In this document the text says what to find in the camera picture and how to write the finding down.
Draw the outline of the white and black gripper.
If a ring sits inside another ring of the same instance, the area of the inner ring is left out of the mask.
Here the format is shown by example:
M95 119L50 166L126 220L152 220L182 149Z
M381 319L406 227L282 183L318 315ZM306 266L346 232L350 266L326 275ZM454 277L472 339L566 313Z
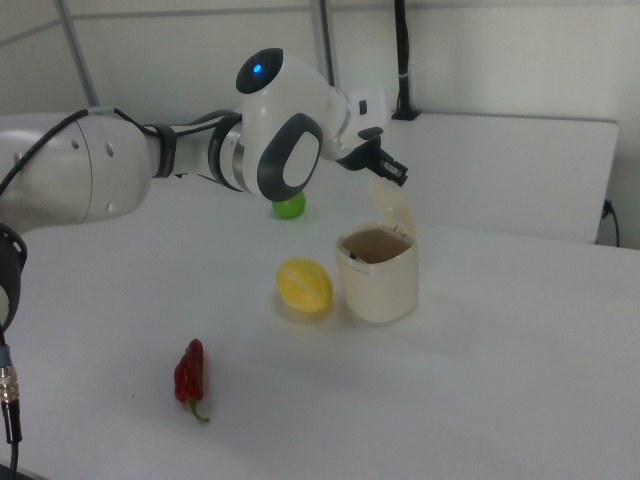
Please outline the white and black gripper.
M379 177L402 187L408 179L408 168L379 147L378 140L373 140L383 133L390 119L384 89L377 86L348 90L345 96L349 115L342 144L354 150L336 163L349 171L370 168Z

